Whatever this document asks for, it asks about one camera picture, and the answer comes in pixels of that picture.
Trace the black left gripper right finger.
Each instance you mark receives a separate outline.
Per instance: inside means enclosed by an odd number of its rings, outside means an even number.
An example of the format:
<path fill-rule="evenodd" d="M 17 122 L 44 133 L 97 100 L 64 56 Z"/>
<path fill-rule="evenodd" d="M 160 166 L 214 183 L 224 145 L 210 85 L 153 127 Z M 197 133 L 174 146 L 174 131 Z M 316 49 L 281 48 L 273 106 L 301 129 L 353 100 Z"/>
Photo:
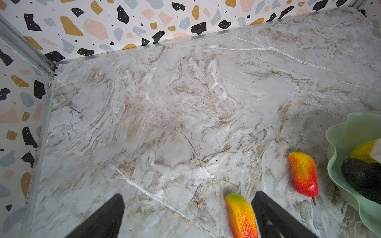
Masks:
<path fill-rule="evenodd" d="M 263 191 L 251 202 L 262 238 L 317 238 Z"/>

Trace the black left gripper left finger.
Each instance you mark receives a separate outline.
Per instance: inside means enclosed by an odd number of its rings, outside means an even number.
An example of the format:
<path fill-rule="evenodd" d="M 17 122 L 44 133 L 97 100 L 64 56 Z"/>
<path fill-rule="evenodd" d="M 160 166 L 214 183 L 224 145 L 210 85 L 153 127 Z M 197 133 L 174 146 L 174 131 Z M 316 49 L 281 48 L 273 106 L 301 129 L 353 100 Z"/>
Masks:
<path fill-rule="evenodd" d="M 116 238 L 122 224 L 125 203 L 121 194 L 112 196 L 103 206 L 76 227 L 68 238 Z"/>

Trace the red yellow fake mango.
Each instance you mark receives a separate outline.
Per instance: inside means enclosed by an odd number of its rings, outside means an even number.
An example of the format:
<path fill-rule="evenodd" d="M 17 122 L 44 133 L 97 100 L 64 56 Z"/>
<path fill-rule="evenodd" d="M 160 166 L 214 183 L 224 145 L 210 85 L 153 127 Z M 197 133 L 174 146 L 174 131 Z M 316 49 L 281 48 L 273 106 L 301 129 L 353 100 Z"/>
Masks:
<path fill-rule="evenodd" d="M 257 238 L 258 230 L 254 211 L 239 194 L 226 196 L 231 232 L 234 238 Z"/>
<path fill-rule="evenodd" d="M 288 156 L 292 168 L 292 178 L 298 193 L 310 197 L 316 206 L 318 196 L 317 167 L 314 159 L 302 152 L 292 152 Z"/>

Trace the dark fake avocado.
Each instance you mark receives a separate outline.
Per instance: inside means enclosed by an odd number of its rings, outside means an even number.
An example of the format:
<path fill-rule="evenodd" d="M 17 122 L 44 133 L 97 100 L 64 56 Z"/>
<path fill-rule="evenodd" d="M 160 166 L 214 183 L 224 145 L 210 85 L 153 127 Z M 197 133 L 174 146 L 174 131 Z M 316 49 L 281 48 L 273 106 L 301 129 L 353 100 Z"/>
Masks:
<path fill-rule="evenodd" d="M 350 158 L 342 163 L 341 173 L 360 195 L 381 204 L 380 163 L 368 164 L 362 160 Z"/>

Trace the yellow fake bell pepper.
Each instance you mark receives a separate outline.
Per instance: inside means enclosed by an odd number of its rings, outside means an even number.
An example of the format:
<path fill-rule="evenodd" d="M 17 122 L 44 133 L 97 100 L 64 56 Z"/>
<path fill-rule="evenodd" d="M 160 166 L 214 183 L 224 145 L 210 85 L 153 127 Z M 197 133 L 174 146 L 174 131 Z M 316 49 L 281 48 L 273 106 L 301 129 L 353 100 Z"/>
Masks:
<path fill-rule="evenodd" d="M 371 152 L 376 144 L 377 140 L 366 142 L 360 146 L 358 146 L 356 149 L 354 149 L 351 154 L 351 159 L 359 159 L 361 161 L 364 161 L 368 164 L 374 164 L 378 163 L 376 159 L 374 159 L 371 156 Z"/>

